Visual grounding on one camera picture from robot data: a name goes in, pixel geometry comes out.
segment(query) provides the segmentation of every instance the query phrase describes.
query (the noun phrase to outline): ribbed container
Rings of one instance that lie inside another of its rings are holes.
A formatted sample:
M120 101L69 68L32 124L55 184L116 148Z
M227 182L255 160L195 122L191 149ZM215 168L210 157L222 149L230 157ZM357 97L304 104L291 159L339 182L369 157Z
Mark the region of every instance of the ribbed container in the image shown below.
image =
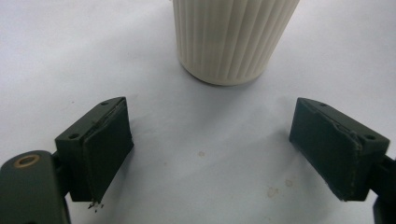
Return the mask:
M237 85L267 65L299 0L173 0L177 56L195 77Z

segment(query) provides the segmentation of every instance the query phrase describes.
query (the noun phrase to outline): white surface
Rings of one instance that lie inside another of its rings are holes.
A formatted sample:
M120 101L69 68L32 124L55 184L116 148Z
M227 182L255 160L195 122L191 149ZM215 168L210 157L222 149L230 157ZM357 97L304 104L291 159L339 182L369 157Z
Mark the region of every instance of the white surface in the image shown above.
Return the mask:
M395 10L302 0L264 74L220 88L180 66L170 1L2 1L0 162L55 151L59 133L124 95L134 156L98 213L68 199L74 224L373 223L375 195L339 202L288 134L303 96L396 140Z
M299 0L174 0L177 56L223 86L262 74Z

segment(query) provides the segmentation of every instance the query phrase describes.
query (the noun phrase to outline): screw hole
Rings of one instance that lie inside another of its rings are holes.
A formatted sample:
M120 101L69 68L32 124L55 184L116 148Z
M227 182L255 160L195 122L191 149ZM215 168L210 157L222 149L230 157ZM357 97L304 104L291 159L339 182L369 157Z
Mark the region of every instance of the screw hole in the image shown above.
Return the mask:
M23 168L35 164L38 160L40 160L38 155L28 155L15 161L14 166L17 168Z
M369 140L375 140L375 137L370 135L370 134L366 134L366 135L364 135L364 137L369 139Z
M78 133L72 133L72 134L69 135L69 139L75 139L77 137L79 137Z

